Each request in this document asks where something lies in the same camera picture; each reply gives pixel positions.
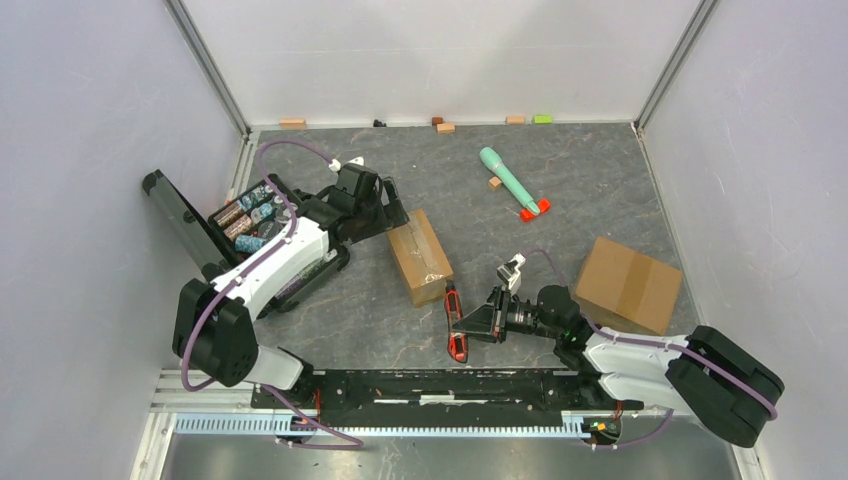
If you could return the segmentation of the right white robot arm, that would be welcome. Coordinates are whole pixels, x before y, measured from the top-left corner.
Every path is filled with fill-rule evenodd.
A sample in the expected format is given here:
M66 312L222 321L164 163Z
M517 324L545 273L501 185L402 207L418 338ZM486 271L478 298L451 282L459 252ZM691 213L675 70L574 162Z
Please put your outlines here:
M577 392L591 408L637 401L689 413L711 433L743 448L754 446L778 416L783 381L713 327L665 337L623 333L591 321L560 285L543 287L535 301L494 287L469 313L448 286L444 307L448 350L455 360L467 356L470 338L490 343L511 333L551 338L561 363L584 374Z

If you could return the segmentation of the red box cutter knife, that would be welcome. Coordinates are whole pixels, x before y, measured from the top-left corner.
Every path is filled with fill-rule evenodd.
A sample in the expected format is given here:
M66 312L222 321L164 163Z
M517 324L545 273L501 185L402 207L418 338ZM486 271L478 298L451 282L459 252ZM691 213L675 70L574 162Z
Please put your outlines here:
M445 285L444 309L448 327L448 354L453 361L466 364L468 361L467 337L457 328L463 312L458 290L451 280L448 280Z

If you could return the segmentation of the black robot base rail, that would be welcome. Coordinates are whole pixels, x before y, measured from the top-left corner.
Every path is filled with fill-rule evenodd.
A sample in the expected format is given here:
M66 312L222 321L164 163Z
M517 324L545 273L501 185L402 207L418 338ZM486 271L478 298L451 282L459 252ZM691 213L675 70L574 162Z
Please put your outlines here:
M564 369L328 369L286 394L330 427L554 427L564 412L639 411Z

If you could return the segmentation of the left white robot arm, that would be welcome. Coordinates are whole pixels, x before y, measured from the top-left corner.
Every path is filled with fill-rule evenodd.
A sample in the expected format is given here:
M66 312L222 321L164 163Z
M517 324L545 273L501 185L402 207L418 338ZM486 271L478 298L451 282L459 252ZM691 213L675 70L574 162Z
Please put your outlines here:
M281 347L262 345L254 324L265 314L290 311L326 277L344 269L348 245L408 223L393 179L357 161L335 169L334 184L317 193L290 189L277 175L245 192L234 207L245 220L282 211L280 232L229 269L206 267L208 280L187 282L179 295L172 350L185 369L231 387L241 382L276 387L290 407L314 394L307 363Z

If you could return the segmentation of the brown cardboard express box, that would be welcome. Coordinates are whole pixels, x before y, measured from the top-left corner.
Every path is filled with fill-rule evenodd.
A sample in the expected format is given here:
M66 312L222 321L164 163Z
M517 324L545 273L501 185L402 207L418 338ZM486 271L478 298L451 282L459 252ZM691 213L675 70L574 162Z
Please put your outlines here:
M442 302L453 269L423 209L387 232L390 251L414 307Z

